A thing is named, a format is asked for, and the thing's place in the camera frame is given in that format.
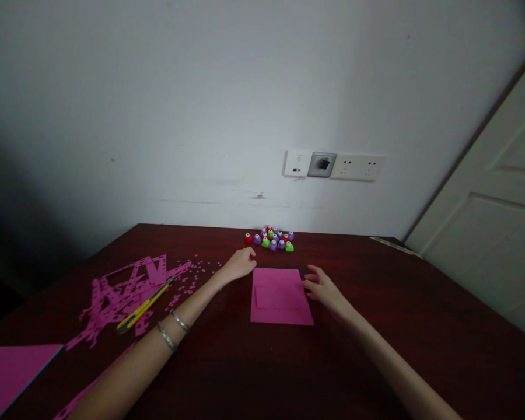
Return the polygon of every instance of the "forearm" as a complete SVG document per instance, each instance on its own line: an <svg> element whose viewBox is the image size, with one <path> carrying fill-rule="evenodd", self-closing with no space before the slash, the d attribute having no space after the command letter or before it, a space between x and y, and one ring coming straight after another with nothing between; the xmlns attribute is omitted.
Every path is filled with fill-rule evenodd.
<svg viewBox="0 0 525 420"><path fill-rule="evenodd" d="M183 302L175 313L191 327L227 282L227 279L216 273ZM171 340L178 345L185 336L183 328L171 315L162 324ZM70 420L123 418L172 354L158 329L153 328L84 396Z"/></svg>
<svg viewBox="0 0 525 420"><path fill-rule="evenodd" d="M344 305L339 315L414 419L460 419L451 406L351 305Z"/></svg>

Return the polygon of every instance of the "bangle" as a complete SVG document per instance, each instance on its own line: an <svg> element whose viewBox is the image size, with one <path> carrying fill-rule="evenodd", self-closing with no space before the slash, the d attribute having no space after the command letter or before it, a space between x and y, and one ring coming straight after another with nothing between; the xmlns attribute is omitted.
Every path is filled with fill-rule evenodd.
<svg viewBox="0 0 525 420"><path fill-rule="evenodd" d="M157 329L158 331L161 333L163 339L165 340L165 342L167 343L167 345L169 346L169 348L171 349L171 351L173 353L175 353L177 351L177 346L175 345L175 343L173 342L173 340L171 340L171 337L165 332L165 328L163 328L163 325L161 324L161 322L157 323Z"/></svg>
<svg viewBox="0 0 525 420"><path fill-rule="evenodd" d="M179 319L179 317L177 316L177 314L175 313L175 310L174 309L171 309L171 311L169 312L173 318L175 318L175 320L177 321L177 323L185 330L185 333L190 333L191 332L191 329L188 327L187 324L185 324L183 321L181 321Z"/></svg>

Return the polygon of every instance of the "dark red table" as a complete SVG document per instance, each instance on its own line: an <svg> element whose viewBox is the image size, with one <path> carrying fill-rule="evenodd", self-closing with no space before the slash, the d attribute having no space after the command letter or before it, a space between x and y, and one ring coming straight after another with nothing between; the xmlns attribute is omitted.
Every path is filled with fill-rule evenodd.
<svg viewBox="0 0 525 420"><path fill-rule="evenodd" d="M0 345L66 343L86 323L91 280L146 256L224 263L245 230L137 225L0 322ZM525 334L417 257L365 236L298 233L296 250L255 246L259 267L320 266L348 300L464 418L525 418ZM207 271L197 285L208 280ZM365 354L319 302L314 327L250 323L252 275L206 308L129 418L406 418ZM154 306L155 325L173 292ZM130 343L62 351L3 419L52 419Z"/></svg>

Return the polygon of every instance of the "wall outlet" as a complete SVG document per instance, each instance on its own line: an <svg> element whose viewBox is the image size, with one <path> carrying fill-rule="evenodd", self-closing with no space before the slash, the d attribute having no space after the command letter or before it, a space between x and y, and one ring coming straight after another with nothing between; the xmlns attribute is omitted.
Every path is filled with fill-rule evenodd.
<svg viewBox="0 0 525 420"><path fill-rule="evenodd" d="M286 152L286 164L284 165L284 176L307 176L312 153L306 150L288 150Z"/></svg>
<svg viewBox="0 0 525 420"><path fill-rule="evenodd" d="M338 154L331 179L343 179L352 181L375 181L385 161L385 156L369 155L343 155Z"/></svg>

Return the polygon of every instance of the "door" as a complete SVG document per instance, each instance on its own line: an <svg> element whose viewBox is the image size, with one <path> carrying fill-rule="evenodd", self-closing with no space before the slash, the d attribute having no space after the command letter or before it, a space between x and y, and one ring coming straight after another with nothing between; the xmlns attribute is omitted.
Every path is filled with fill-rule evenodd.
<svg viewBox="0 0 525 420"><path fill-rule="evenodd" d="M525 331L525 73L406 244Z"/></svg>

